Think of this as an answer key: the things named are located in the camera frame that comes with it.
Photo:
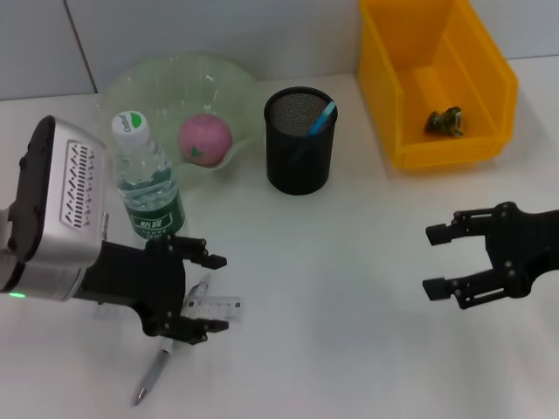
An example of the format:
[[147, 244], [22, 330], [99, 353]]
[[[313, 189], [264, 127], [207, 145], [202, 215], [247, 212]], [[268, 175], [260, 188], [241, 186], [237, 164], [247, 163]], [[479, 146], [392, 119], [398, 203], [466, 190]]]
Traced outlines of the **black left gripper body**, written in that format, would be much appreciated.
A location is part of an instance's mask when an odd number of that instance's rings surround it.
[[148, 336], [185, 336], [185, 279], [183, 258], [165, 242], [143, 250], [105, 242], [73, 296], [131, 308]]

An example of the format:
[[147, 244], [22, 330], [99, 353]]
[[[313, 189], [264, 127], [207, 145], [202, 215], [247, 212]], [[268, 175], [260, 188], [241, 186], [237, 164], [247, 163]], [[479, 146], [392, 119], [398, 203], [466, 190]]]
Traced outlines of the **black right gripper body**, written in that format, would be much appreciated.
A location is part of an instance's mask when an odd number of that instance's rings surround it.
[[558, 212], [532, 214], [512, 202], [497, 205], [486, 250], [505, 294], [513, 299], [528, 296], [541, 275], [558, 269]]

